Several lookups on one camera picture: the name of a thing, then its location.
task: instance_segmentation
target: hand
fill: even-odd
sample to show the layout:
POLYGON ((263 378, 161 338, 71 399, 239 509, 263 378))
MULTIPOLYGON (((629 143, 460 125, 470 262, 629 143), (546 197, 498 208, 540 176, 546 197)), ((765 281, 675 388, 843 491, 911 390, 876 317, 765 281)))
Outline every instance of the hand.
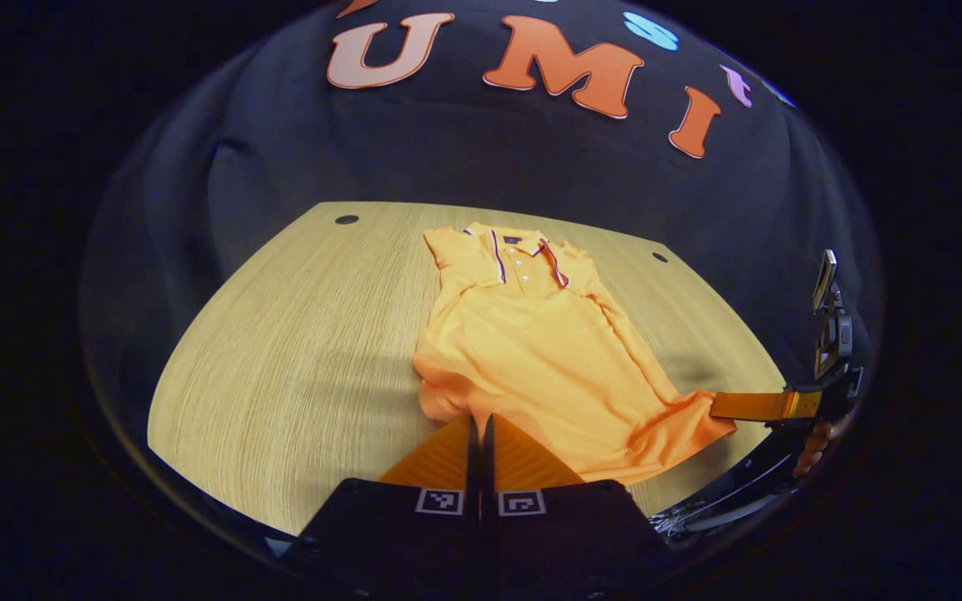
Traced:
POLYGON ((812 468, 818 460, 822 459, 823 449, 828 447, 829 442, 836 440, 836 438, 841 437, 848 430, 848 425, 852 423, 853 418, 855 418, 856 413, 859 411, 859 404, 853 407, 853 410, 848 412, 840 419, 840 422, 819 422, 812 430, 812 435, 808 437, 808 440, 804 444, 804 452, 797 460, 797 467, 793 469, 793 476, 799 478, 802 475, 807 474, 807 472, 812 471, 812 468))

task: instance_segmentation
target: orange polo shirt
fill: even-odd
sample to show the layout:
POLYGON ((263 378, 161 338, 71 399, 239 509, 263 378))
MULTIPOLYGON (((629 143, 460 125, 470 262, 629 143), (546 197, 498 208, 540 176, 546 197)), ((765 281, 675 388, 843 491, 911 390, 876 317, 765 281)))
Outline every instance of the orange polo shirt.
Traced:
POLYGON ((541 232, 425 232, 440 293, 413 357, 423 413, 495 412, 587 482, 641 482, 732 434, 714 395, 682 395, 596 273, 541 232))

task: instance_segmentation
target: polo shirt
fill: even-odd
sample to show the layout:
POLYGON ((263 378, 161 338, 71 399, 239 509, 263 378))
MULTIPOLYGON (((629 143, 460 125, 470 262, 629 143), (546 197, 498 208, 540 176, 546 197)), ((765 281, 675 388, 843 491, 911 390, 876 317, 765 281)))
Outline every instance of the polo shirt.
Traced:
POLYGON ((587 482, 641 482, 719 437, 714 393, 680 393, 600 281, 595 262, 542 232, 474 222, 424 232, 440 293, 418 338, 423 413, 497 413, 587 482))

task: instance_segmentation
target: blue letter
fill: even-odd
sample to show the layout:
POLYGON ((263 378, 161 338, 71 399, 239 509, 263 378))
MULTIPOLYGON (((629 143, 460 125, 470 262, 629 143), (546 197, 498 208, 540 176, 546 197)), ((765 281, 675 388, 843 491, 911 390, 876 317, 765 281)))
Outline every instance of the blue letter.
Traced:
POLYGON ((678 50, 678 37, 671 30, 657 26, 641 15, 622 13, 622 16, 626 18, 625 25, 639 37, 648 39, 660 48, 671 50, 672 53, 678 50))

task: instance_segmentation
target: table surface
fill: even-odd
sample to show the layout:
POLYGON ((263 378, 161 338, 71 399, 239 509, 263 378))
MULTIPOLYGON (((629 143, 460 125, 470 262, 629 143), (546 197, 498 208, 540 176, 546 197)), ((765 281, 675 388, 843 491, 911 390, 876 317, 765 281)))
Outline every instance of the table surface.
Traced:
MULTIPOLYGON (((737 313, 660 243, 500 210, 326 202, 257 251, 188 327, 158 381, 150 449, 218 501, 291 535, 342 479, 378 479, 440 427, 421 413, 411 362, 439 291, 423 232, 470 221, 584 248, 679 391, 785 386, 737 313), (341 215, 359 220, 338 225, 341 215)), ((657 513, 767 434, 738 422, 733 437, 630 493, 657 513)))

